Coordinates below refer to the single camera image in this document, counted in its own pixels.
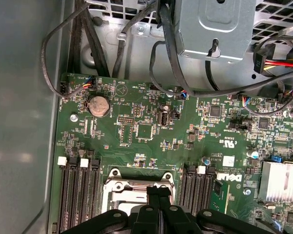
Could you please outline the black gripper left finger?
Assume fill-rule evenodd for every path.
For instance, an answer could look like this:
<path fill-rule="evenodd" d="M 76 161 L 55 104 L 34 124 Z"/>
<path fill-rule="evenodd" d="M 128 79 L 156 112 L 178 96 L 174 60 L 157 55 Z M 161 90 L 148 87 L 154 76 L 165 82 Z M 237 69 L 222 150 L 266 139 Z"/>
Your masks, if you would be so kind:
<path fill-rule="evenodd" d="M 147 187 L 147 204 L 127 215 L 113 209 L 64 231 L 64 234 L 155 234 L 158 231 L 158 188 Z"/>

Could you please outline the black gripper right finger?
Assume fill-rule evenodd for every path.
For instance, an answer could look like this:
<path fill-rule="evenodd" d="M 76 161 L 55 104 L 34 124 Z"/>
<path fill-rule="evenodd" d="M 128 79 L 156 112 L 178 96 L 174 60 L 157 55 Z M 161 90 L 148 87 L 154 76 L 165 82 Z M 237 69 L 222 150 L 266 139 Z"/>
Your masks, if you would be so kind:
<path fill-rule="evenodd" d="M 252 225 L 221 212 L 203 209 L 193 216 L 170 203 L 171 192 L 159 188 L 159 205 L 169 232 L 174 234 L 273 234 L 270 224 Z"/>

